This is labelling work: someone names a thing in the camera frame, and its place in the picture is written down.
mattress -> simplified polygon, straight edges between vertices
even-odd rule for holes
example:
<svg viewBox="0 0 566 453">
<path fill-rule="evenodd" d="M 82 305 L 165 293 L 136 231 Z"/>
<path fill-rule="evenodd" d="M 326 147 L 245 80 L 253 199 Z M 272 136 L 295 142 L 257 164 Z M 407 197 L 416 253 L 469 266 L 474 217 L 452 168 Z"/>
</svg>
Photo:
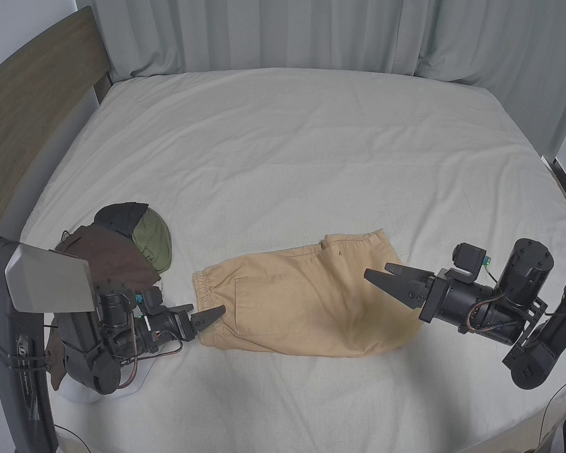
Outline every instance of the mattress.
<svg viewBox="0 0 566 453">
<path fill-rule="evenodd" d="M 487 91 L 354 71 L 261 69 L 115 84 L 54 172 L 22 234 L 54 247 L 108 204 L 146 202 L 166 220 L 170 303 L 195 303 L 193 272 L 325 234 L 382 228 L 401 260 L 438 270 L 456 244 L 499 274 L 517 238 L 566 282 L 566 201 Z M 479 281 L 492 285 L 486 274 Z M 518 389 L 508 347 L 442 321 L 367 358 L 222 351 L 194 341 L 155 361 L 137 393 L 90 405 L 51 393 L 55 420 L 105 452 L 452 452 L 545 406 Z"/>
</svg>

brown cloth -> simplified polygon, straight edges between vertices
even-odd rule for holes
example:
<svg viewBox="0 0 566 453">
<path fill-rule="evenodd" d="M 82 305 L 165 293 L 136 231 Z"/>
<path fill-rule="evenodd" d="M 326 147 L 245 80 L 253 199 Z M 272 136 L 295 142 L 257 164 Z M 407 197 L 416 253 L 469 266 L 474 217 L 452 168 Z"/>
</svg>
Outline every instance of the brown cloth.
<svg viewBox="0 0 566 453">
<path fill-rule="evenodd" d="M 379 230 L 327 235 L 317 245 L 244 255 L 193 275 L 198 309 L 226 306 L 200 341 L 220 349 L 359 357 L 408 343 L 412 310 L 363 278 L 399 263 Z"/>
<path fill-rule="evenodd" d="M 55 250 L 86 260 L 93 284 L 110 278 L 113 282 L 125 282 L 131 291 L 139 293 L 161 278 L 130 238 L 95 223 L 80 226 Z M 50 331 L 45 354 L 50 383 L 57 390 L 67 374 L 64 347 L 57 329 Z"/>
</svg>

pocket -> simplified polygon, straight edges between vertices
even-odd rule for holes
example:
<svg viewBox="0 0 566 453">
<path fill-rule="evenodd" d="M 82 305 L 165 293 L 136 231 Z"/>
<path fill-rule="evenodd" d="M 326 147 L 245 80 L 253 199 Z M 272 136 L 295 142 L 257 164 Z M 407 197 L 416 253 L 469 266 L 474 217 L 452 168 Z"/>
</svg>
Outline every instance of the pocket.
<svg viewBox="0 0 566 453">
<path fill-rule="evenodd" d="M 307 324 L 306 294 L 307 284 L 297 276 L 238 278 L 237 336 L 300 332 Z"/>
</svg>

beige trousers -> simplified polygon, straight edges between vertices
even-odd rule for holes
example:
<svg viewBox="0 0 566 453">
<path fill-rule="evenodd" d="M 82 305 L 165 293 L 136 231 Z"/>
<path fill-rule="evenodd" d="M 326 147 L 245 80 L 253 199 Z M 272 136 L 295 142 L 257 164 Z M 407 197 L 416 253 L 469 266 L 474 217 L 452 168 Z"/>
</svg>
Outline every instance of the beige trousers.
<svg viewBox="0 0 566 453">
<path fill-rule="evenodd" d="M 327 235 L 317 245 L 243 255 L 193 275 L 198 310 L 226 306 L 200 334 L 220 349 L 359 357 L 408 343 L 411 310 L 363 278 L 400 263 L 384 232 Z"/>
</svg>

headboard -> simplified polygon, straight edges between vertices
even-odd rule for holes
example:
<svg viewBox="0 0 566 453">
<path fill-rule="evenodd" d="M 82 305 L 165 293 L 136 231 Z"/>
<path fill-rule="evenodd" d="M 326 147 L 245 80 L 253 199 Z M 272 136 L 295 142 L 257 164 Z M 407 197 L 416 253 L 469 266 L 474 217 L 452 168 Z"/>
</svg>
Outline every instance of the headboard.
<svg viewBox="0 0 566 453">
<path fill-rule="evenodd" d="M 39 151 L 110 68 L 90 7 L 69 15 L 0 65 L 0 219 Z"/>
</svg>

